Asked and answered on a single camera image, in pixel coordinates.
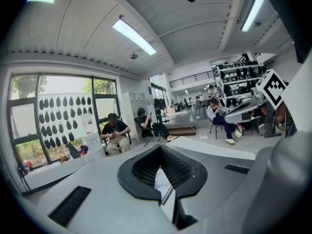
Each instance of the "balcony railing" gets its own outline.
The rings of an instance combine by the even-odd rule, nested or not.
[[[187,84],[187,83],[196,82],[199,80],[205,80],[205,79],[209,79],[209,78],[214,78],[214,73],[212,70],[204,72],[204,73],[200,73],[200,74],[196,74],[196,75],[192,75],[192,76],[187,76],[187,77],[184,77],[181,79],[170,81],[170,86],[172,88],[174,88],[177,86],[182,86],[182,85]]]

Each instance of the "black hair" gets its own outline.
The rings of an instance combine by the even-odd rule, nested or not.
[[[211,104],[212,104],[212,103],[213,103],[213,104],[217,104],[218,101],[216,100],[216,98],[213,97],[213,98],[211,99],[211,102],[210,102],[210,103],[211,103]]]
[[[114,114],[114,113],[110,113],[108,116],[107,116],[108,120],[110,119],[117,119],[117,115]]]
[[[137,110],[137,116],[141,116],[142,114],[144,114],[145,113],[145,109],[144,108],[139,108],[138,110]]]

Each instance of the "tree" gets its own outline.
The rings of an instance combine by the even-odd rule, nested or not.
[[[93,80],[94,93],[101,95],[113,95],[115,94],[114,82],[108,80]],[[91,80],[87,79],[86,84],[83,87],[85,93],[91,92]]]
[[[35,93],[37,76],[15,77],[13,80],[12,93],[18,93],[19,99],[27,98],[28,95]],[[40,92],[44,92],[44,86],[47,84],[47,76],[41,77]]]

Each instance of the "beige pants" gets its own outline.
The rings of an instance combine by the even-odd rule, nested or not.
[[[110,156],[124,153],[130,150],[130,142],[126,136],[112,138],[107,145],[107,152]]]

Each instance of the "ceiling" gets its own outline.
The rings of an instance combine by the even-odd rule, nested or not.
[[[151,70],[157,74],[157,67],[161,64],[167,68],[174,67],[194,56],[207,59],[211,55],[215,58],[251,49],[257,53],[277,53],[283,44],[290,41],[268,0],[255,20],[261,25],[241,32],[243,19],[252,4],[252,0],[242,0],[241,10],[237,13],[237,18],[242,19],[234,24],[232,33],[226,36],[224,50],[220,50],[225,29],[231,21],[229,16],[236,7],[234,3],[237,0],[195,0],[193,3],[186,0],[28,2],[12,25],[1,50],[5,54],[70,56],[142,76]],[[148,55],[112,29],[119,15],[151,43],[156,54]],[[138,54],[135,60],[130,59],[133,51]]]

